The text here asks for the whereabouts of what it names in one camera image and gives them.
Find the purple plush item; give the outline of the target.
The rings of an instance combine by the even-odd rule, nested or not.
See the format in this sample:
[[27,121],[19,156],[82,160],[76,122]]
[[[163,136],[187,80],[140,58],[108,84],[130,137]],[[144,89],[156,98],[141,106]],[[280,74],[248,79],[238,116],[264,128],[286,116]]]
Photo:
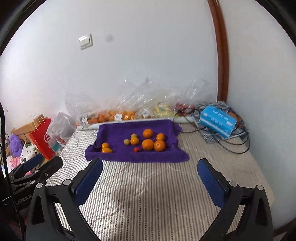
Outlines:
[[10,152],[11,155],[15,158],[15,157],[19,157],[22,153],[23,150],[23,142],[21,141],[21,139],[13,134],[10,137]]

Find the white plastic bag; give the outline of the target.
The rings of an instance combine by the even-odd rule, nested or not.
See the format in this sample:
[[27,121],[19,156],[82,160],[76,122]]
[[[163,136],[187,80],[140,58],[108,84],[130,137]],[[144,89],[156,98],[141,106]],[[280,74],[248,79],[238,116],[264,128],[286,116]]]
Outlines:
[[65,147],[76,130],[75,125],[75,120],[63,112],[58,112],[51,120],[44,140],[55,154],[60,153]]

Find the pink clothing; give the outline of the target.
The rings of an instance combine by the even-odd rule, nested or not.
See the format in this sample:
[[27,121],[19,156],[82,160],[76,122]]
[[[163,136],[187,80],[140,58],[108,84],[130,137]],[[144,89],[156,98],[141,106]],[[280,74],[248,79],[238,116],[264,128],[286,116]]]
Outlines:
[[8,166],[8,172],[11,173],[13,171],[13,169],[15,169],[20,164],[25,163],[27,160],[23,159],[22,157],[15,157],[14,158],[12,156],[8,156],[6,161],[7,161],[7,166]]

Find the red paper shopping bag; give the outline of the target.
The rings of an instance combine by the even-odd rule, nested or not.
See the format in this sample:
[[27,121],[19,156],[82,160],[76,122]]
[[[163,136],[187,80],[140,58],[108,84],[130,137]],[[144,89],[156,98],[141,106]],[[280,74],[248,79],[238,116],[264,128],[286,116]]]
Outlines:
[[40,153],[48,160],[55,156],[54,151],[47,142],[47,130],[50,123],[50,118],[44,117],[42,114],[36,116],[31,122],[33,131],[29,134],[30,139],[33,141]]

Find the white patterned cloth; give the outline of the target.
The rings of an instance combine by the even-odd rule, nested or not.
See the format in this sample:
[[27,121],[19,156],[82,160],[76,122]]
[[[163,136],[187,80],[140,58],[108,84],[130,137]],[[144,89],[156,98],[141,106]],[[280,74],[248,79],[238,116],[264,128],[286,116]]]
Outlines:
[[20,155],[20,158],[22,159],[22,163],[29,161],[39,153],[40,152],[38,148],[34,144],[25,143]]

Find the white wall switch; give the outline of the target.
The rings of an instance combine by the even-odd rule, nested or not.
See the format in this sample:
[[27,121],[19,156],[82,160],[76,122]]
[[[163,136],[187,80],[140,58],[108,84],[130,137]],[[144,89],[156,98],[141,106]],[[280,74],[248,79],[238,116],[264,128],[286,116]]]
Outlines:
[[91,34],[84,35],[80,37],[78,40],[79,40],[79,45],[81,50],[84,50],[86,48],[93,46],[93,40],[92,40]]

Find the blue tissue pack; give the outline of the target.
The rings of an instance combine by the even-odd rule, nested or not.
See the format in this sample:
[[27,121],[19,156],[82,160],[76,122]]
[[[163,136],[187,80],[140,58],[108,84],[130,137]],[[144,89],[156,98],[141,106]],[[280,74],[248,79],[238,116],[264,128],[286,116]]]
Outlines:
[[237,120],[224,111],[210,105],[201,112],[200,123],[211,128],[223,138],[229,138]]

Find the large orange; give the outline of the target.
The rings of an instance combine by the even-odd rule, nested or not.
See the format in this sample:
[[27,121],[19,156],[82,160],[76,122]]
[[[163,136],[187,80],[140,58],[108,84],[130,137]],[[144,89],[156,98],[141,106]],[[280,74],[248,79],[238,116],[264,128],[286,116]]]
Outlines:
[[163,140],[157,140],[154,142],[154,150],[162,152],[166,149],[166,143]]

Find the brown wooden door frame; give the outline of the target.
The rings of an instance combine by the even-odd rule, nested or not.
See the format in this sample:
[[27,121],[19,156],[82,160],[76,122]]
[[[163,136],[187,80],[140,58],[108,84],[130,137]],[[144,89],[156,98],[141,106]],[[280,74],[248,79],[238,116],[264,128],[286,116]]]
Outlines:
[[207,1],[216,36],[218,56],[217,100],[227,101],[229,88],[229,49],[224,16],[219,1]]

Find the clear bag of yellow fruit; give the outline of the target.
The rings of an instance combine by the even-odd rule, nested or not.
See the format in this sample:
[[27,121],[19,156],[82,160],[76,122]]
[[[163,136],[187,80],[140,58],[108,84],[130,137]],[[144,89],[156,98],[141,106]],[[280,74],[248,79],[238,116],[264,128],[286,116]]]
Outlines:
[[178,86],[147,78],[138,86],[126,83],[114,106],[135,119],[172,118],[177,110],[216,100],[213,84],[200,77]]

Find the oval orange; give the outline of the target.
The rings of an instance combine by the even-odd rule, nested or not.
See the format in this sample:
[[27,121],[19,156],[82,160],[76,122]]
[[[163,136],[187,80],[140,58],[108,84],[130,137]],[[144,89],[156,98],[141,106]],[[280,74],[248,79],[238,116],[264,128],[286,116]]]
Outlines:
[[103,149],[101,150],[101,152],[102,152],[102,153],[112,153],[113,150],[110,149],[110,148],[103,148]]

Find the small red tomato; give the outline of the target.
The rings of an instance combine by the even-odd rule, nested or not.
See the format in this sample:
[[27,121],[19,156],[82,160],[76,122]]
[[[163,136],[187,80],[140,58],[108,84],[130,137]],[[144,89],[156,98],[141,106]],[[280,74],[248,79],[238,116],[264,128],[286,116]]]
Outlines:
[[139,147],[135,147],[134,149],[133,149],[133,152],[134,153],[138,153],[138,152],[140,152],[141,151],[141,149],[139,148]]

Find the purple towel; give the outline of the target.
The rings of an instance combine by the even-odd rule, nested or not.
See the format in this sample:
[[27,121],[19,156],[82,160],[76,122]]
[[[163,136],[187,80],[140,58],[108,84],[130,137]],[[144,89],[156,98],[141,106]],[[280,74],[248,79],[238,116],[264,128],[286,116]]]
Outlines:
[[182,128],[171,120],[103,124],[95,142],[85,151],[91,161],[130,163],[180,163],[189,155],[178,147]]

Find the striped quilted mattress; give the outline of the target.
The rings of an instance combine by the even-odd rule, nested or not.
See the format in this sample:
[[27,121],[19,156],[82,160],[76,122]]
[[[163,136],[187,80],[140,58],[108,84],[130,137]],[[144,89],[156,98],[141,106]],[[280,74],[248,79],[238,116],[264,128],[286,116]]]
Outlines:
[[240,138],[223,148],[207,144],[191,124],[181,127],[178,147],[187,161],[103,161],[101,176],[79,208],[100,240],[199,240],[219,212],[197,173],[202,158],[242,187],[262,185],[274,203],[272,188]]

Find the clear bag of oranges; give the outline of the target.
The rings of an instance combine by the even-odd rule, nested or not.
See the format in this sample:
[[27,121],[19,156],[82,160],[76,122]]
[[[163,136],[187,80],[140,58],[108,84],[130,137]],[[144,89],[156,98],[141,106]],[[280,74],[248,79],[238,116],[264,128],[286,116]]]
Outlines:
[[131,108],[120,108],[112,105],[104,108],[99,101],[85,92],[65,94],[67,112],[74,118],[76,125],[89,126],[95,123],[111,121],[129,121],[137,118],[137,111]]

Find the wooden bedside table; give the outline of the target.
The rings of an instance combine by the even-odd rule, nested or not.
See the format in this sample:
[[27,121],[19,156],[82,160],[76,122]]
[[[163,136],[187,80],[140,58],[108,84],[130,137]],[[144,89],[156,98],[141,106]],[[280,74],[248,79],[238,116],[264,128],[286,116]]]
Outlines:
[[32,115],[30,118],[34,117],[34,119],[30,120],[30,122],[20,128],[14,128],[11,130],[12,135],[17,135],[23,143],[32,143],[32,138],[30,134],[44,122],[47,117],[41,115]]

